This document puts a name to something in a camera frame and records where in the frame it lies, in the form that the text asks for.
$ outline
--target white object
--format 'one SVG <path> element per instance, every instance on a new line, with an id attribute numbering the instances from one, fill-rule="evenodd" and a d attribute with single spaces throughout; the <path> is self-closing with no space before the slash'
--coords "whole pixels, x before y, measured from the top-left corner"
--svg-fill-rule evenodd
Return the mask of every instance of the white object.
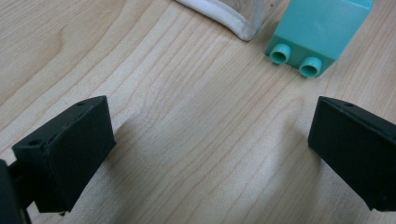
<path id="1" fill-rule="evenodd" d="M 240 39 L 249 41 L 262 26 L 264 0 L 177 0 L 222 23 Z"/>

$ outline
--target black plastic block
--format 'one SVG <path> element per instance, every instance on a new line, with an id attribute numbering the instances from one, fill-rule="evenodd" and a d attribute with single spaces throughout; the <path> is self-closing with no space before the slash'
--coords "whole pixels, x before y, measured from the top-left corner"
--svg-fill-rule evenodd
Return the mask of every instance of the black plastic block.
<path id="1" fill-rule="evenodd" d="M 115 146 L 105 96 L 66 109 L 13 146 L 32 176 L 40 212 L 71 211 L 81 192 Z"/>
<path id="2" fill-rule="evenodd" d="M 396 125 L 348 102 L 319 97 L 308 145 L 370 209 L 396 211 Z"/>
<path id="3" fill-rule="evenodd" d="M 21 208 L 5 161 L 0 160 L 0 223 L 30 223 Z"/>

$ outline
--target screw hole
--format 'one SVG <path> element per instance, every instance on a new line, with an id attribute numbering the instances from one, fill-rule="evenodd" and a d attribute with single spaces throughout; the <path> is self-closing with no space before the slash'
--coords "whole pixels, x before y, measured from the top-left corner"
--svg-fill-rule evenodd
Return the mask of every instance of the screw hole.
<path id="1" fill-rule="evenodd" d="M 33 147 L 33 146 L 39 145 L 41 142 L 42 142 L 42 141 L 41 141 L 40 139 L 35 139 L 35 140 L 30 141 L 30 142 L 28 143 L 28 145 L 31 146 L 31 147 Z"/>

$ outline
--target wooden table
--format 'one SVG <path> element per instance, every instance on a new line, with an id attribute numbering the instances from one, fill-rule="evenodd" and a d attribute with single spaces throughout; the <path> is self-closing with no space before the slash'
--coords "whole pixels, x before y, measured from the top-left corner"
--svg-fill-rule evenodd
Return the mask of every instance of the wooden table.
<path id="1" fill-rule="evenodd" d="M 34 223 L 395 223 L 307 146 L 317 99 L 396 123 L 396 1 L 319 78 L 263 55 L 288 1 L 239 40 L 174 0 L 0 2 L 0 158 L 107 95 L 117 145 L 71 213 Z"/>

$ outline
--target light wooden surface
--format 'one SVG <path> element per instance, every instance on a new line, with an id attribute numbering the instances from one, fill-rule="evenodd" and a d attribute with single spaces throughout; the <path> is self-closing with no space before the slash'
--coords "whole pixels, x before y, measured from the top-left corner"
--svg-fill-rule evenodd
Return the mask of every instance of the light wooden surface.
<path id="1" fill-rule="evenodd" d="M 306 143 L 320 95 L 396 123 L 396 1 L 303 78 L 173 0 L 0 1 L 0 158 L 73 103 L 107 95 L 117 145 L 65 217 L 34 223 L 395 223 Z"/>

